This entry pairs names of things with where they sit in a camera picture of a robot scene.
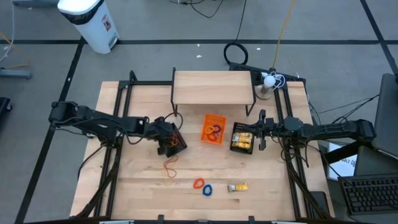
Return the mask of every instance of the black keyboard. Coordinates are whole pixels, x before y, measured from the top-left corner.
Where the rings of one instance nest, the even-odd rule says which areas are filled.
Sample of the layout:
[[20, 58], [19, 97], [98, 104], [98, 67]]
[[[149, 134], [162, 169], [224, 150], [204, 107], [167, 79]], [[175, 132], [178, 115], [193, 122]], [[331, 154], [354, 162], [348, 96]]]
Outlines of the black keyboard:
[[338, 178], [351, 215], [398, 213], [398, 174]]

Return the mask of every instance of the wooden platform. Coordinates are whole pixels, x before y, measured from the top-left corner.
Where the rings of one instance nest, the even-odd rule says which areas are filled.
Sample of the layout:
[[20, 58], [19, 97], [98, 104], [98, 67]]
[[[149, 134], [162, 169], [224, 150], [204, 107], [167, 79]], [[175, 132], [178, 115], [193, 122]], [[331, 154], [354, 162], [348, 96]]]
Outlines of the wooden platform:
[[[293, 82], [288, 83], [288, 86], [294, 115], [304, 123], [312, 123], [303, 83]], [[97, 110], [109, 114], [113, 112], [117, 87], [117, 82], [102, 84]], [[170, 89], [171, 86], [133, 86], [129, 116], [149, 116], [153, 121], [158, 116], [171, 113]], [[229, 150], [233, 123], [255, 123], [261, 109], [267, 111], [267, 117], [277, 121], [273, 98], [257, 101], [249, 117], [244, 115], [244, 107], [239, 105], [179, 106], [178, 110], [184, 117], [180, 132], [188, 148], [177, 154], [178, 161], [173, 166], [177, 176], [174, 179], [162, 172], [163, 162], [167, 158], [157, 155], [156, 142], [142, 140], [131, 146], [125, 141], [112, 218], [155, 220], [159, 214], [163, 214], [166, 220], [247, 220], [250, 215], [254, 215], [256, 220], [294, 220], [286, 165], [280, 158], [280, 146], [267, 138], [265, 151], [259, 151], [259, 141], [255, 141], [253, 155]], [[222, 146], [200, 141], [206, 113], [227, 117]], [[179, 118], [173, 116], [168, 121], [175, 121], [177, 125], [180, 123]], [[96, 139], [89, 140], [85, 157], [98, 146]], [[101, 151], [82, 169], [71, 215], [80, 212], [98, 188], [104, 152]], [[304, 166], [308, 188], [326, 193], [331, 215], [334, 216], [320, 155], [310, 147], [308, 161], [310, 168]], [[193, 182], [199, 177], [213, 186], [211, 197], [202, 195], [201, 189], [193, 189]], [[228, 193], [228, 184], [242, 182], [248, 183], [247, 192]], [[298, 188], [297, 192], [301, 214], [305, 216], [302, 194]], [[101, 214], [104, 214], [107, 199], [106, 192]]]
[[176, 105], [251, 105], [250, 72], [176, 71], [173, 102]]

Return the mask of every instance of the blue rubber band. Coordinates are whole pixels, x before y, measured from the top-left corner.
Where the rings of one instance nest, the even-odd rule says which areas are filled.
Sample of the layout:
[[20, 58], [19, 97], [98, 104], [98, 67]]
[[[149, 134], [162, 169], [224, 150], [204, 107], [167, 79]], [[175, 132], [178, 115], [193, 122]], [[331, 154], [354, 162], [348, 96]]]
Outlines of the blue rubber band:
[[211, 188], [211, 185], [210, 185], [210, 184], [204, 186], [204, 188], [203, 188], [203, 195], [204, 195], [204, 196], [210, 196], [212, 192], [213, 192], [213, 189]]

